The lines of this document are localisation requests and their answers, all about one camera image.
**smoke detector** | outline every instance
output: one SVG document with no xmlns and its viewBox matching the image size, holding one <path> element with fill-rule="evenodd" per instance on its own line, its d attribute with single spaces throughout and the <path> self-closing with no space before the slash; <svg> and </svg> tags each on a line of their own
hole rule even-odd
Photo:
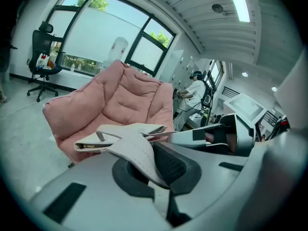
<svg viewBox="0 0 308 231">
<path fill-rule="evenodd" d="M 223 10 L 223 7 L 218 4 L 218 3 L 214 3 L 212 5 L 212 10 L 215 12 L 215 13 L 222 13 L 223 15 L 228 15 L 228 14 L 234 14 L 234 12 L 227 12 L 227 11 L 224 11 Z"/>
</svg>

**office chair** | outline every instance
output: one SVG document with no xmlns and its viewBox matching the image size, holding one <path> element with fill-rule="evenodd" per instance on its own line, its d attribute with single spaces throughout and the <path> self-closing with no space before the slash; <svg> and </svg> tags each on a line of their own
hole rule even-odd
<svg viewBox="0 0 308 231">
<path fill-rule="evenodd" d="M 46 83 L 45 80 L 49 80 L 49 75 L 55 75 L 59 73 L 62 68 L 57 65 L 57 69 L 37 69 L 36 63 L 41 53 L 49 56 L 50 55 L 50 47 L 52 42 L 54 41 L 54 36 L 49 33 L 53 32 L 53 26 L 48 24 L 47 22 L 42 22 L 38 30 L 35 30 L 32 35 L 32 59 L 29 63 L 29 68 L 32 73 L 32 79 L 34 80 L 35 75 L 39 75 L 40 78 L 43 78 L 43 82 L 33 89 L 30 89 L 27 92 L 27 96 L 30 96 L 31 91 L 40 90 L 37 98 L 37 102 L 39 102 L 39 97 L 45 90 L 50 90 L 55 93 L 55 96 L 58 96 L 58 92 L 51 86 Z"/>
</svg>

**floor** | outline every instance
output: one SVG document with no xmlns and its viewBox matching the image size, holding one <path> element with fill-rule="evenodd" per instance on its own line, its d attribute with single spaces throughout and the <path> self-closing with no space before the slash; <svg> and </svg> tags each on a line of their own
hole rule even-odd
<svg viewBox="0 0 308 231">
<path fill-rule="evenodd" d="M 44 118 L 42 108 L 54 97 L 39 91 L 27 97 L 27 90 L 38 84 L 11 77 L 2 83 L 7 103 L 0 104 L 0 160 L 3 173 L 13 190 L 30 200 L 46 183 L 65 172 L 69 159 L 58 149 L 52 132 Z M 69 92 L 58 90 L 59 96 Z"/>
</svg>

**pink armchair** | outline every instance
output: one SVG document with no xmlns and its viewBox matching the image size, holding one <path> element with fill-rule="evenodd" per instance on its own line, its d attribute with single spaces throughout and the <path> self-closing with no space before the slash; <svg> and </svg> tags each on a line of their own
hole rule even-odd
<svg viewBox="0 0 308 231">
<path fill-rule="evenodd" d="M 72 160 L 95 155 L 74 150 L 74 142 L 101 124 L 151 123 L 173 131 L 172 85 L 113 62 L 82 88 L 50 100 L 43 113 L 58 147 Z"/>
</svg>

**fluorescent light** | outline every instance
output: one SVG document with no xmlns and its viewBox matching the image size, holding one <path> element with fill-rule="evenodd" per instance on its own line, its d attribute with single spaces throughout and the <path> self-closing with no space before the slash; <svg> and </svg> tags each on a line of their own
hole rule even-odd
<svg viewBox="0 0 308 231">
<path fill-rule="evenodd" d="M 250 22 L 246 0 L 233 0 L 240 21 Z"/>
</svg>

